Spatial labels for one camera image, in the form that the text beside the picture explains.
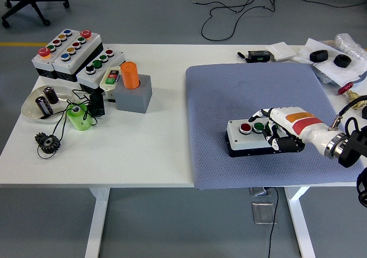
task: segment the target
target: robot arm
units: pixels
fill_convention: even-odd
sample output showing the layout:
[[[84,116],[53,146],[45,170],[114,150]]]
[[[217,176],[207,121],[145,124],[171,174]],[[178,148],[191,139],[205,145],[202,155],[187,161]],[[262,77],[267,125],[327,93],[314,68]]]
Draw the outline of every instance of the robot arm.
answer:
[[[299,107],[262,109],[249,122],[262,116],[269,118],[263,130],[265,139],[275,150],[282,152],[300,152],[304,144],[312,143],[321,155],[338,157],[341,143],[346,139],[346,134],[341,130],[329,129],[320,119]],[[288,137],[279,138],[277,128]]]
[[[359,129],[357,120],[350,118],[346,122],[346,133],[337,127],[342,115],[361,100],[367,100],[367,96],[361,96],[344,107],[330,127],[299,107],[262,109],[248,121],[253,122],[260,117],[269,118],[263,135],[275,150],[299,152],[304,144],[311,143],[321,155],[330,159],[337,158],[339,164],[350,167],[361,155],[367,157],[367,126]],[[351,121],[354,122],[355,130],[349,134],[348,125]],[[288,137],[279,138],[277,129],[284,131]],[[360,203],[367,208],[367,168],[357,178],[357,190]]]

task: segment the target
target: gray floor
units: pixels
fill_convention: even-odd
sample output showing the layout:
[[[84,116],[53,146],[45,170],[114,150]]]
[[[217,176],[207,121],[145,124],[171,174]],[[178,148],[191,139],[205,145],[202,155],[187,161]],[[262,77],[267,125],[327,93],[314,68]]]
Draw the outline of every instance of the gray floor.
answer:
[[[48,42],[64,28],[90,29],[104,43],[302,45],[349,33],[367,47],[367,5],[335,9],[299,0],[276,0],[276,12],[256,9],[240,20],[227,41],[200,35],[210,6],[192,0],[69,0],[40,3],[50,27],[32,7],[9,17],[0,42]],[[239,5],[246,0],[221,1]],[[366,0],[313,0],[352,5]],[[263,5],[256,0],[253,5]],[[3,7],[0,15],[6,12]],[[220,10],[205,28],[212,38],[231,34],[238,15]],[[38,74],[35,47],[0,46],[0,150]],[[265,201],[275,202],[275,197]],[[267,257],[270,227],[253,223],[248,189],[114,189],[100,257]],[[317,258],[365,257],[367,210],[354,188],[312,188],[301,203]],[[0,257],[84,257],[94,200],[88,189],[0,189]],[[284,191],[271,257],[299,257]]]

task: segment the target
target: white table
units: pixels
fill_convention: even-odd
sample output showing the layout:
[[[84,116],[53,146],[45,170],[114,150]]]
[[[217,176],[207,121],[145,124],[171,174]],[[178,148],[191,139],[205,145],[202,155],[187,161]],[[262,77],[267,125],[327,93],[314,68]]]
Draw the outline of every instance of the white table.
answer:
[[[186,69],[195,65],[243,63],[237,52],[247,54],[248,50],[266,49],[264,45],[105,46],[125,52],[126,60],[134,61],[139,73],[151,76],[153,96],[147,113],[118,111],[114,103],[106,101],[106,115],[99,119],[97,126],[77,131],[67,123],[61,148],[49,160],[38,157],[34,136],[39,132],[51,134],[54,123],[39,124],[21,115],[0,156],[0,187],[91,189],[96,206],[86,257],[98,257],[110,188],[194,186],[185,96]],[[39,77],[34,88],[43,85],[79,86],[65,80]],[[331,85],[323,86],[338,112],[347,104],[346,96],[336,96],[335,87]],[[367,94],[363,85],[354,90],[360,95]],[[346,116],[351,115],[357,114],[350,110]],[[361,125],[367,125],[367,121],[362,120]],[[61,135],[61,126],[56,135]],[[286,188],[304,258],[315,257],[298,200],[309,186],[354,186],[354,183]]]

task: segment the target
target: orange cup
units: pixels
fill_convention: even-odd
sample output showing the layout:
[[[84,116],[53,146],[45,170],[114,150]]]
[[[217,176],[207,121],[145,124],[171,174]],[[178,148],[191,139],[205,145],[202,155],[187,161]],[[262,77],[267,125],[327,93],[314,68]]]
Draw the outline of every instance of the orange cup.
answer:
[[[122,81],[124,83],[125,88],[127,89],[136,89],[140,85],[138,69],[134,62],[128,61],[123,63],[120,66],[122,72]]]

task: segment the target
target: table leg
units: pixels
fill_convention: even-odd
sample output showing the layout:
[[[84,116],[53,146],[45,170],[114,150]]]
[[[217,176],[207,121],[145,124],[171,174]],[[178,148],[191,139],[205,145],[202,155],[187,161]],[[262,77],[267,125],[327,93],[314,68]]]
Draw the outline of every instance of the table leg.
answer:
[[[91,231],[89,232],[87,250],[85,251],[85,258],[98,258],[110,189],[90,188],[90,191],[96,198],[96,205],[94,207],[94,214],[91,224]]]
[[[314,248],[311,243],[309,230],[302,212],[299,198],[309,187],[285,187],[289,210],[291,212],[294,230],[296,232],[299,250],[302,258],[315,258]]]

